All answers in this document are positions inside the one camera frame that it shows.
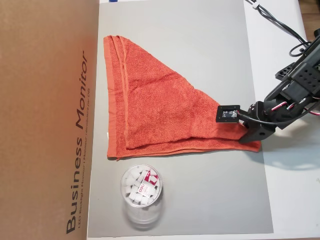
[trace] white cube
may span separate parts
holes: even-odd
[[[130,195],[129,195],[129,198],[130,198],[131,200],[135,200],[135,199],[136,199],[136,196],[137,196],[137,193],[131,192]]]
[[[150,193],[150,195],[155,195],[155,194],[156,194],[156,189],[153,188],[153,187],[151,187],[151,188],[149,189],[149,193]]]
[[[157,179],[155,176],[150,176],[150,177],[149,177],[149,182],[156,183],[157,180],[158,180],[158,179]]]
[[[146,170],[146,171],[149,171],[150,170],[150,167],[149,166],[146,166],[146,165],[142,165],[140,166],[143,170]]]
[[[151,176],[155,176],[155,175],[157,175],[157,173],[156,173],[155,170],[153,170],[153,169],[151,168],[151,170],[150,170],[150,175],[151,175]]]
[[[126,186],[126,187],[124,188],[124,191],[125,191],[126,194],[131,193],[131,186]]]
[[[127,186],[132,186],[135,183],[135,179],[130,175],[128,178],[125,180],[125,185]]]
[[[141,200],[142,200],[142,197],[143,197],[143,196],[142,196],[140,193],[136,193],[134,201],[135,201],[136,203],[140,203]]]
[[[148,197],[143,196],[142,199],[141,199],[141,204],[142,204],[142,205],[148,204],[148,199],[149,199]]]
[[[132,169],[131,176],[136,180],[138,177],[140,177],[140,172],[137,168]]]
[[[141,182],[139,182],[139,181],[134,181],[134,185],[136,185],[137,187],[140,187],[140,184],[141,184]]]
[[[145,176],[143,174],[141,174],[140,177],[137,179],[137,181],[139,183],[141,183],[144,178],[145,178]]]
[[[138,187],[137,187],[136,185],[133,185],[130,192],[131,192],[131,193],[136,193],[136,192],[138,192]]]

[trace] white wire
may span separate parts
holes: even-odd
[[[291,107],[293,106],[293,105],[295,105],[296,103],[294,102],[294,103],[291,103],[286,109],[287,110],[289,110],[289,109],[291,109]]]
[[[283,105],[286,105],[286,104],[287,104],[287,102],[286,102],[286,101],[284,101],[284,102],[280,103],[279,105],[277,105],[277,106],[275,106],[275,107],[271,108],[271,111],[277,110],[278,108],[280,108],[280,107],[282,107]]]

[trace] orange towel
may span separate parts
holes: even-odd
[[[213,150],[259,151],[240,144],[242,124],[216,123],[218,103],[122,36],[104,38],[109,99],[108,157]]]

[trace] white table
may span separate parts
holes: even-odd
[[[260,0],[281,22],[306,38],[298,0]],[[299,42],[259,15],[244,0],[255,97],[263,100],[279,83],[275,73],[295,61],[289,50]],[[310,121],[316,128],[320,119],[306,116],[274,138],[263,143],[265,174],[268,184],[274,233],[224,235],[130,236],[130,240],[212,240],[212,239],[282,239],[320,236],[320,148],[313,145],[317,136],[308,134]],[[275,148],[273,141],[286,142]],[[292,161],[287,156],[295,156]],[[112,237],[101,237],[101,240]]]

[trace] clear plastic container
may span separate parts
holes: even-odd
[[[123,174],[120,183],[120,191],[124,201],[135,208],[145,208],[152,205],[161,195],[162,188],[161,175],[155,168],[147,164],[130,167]]]

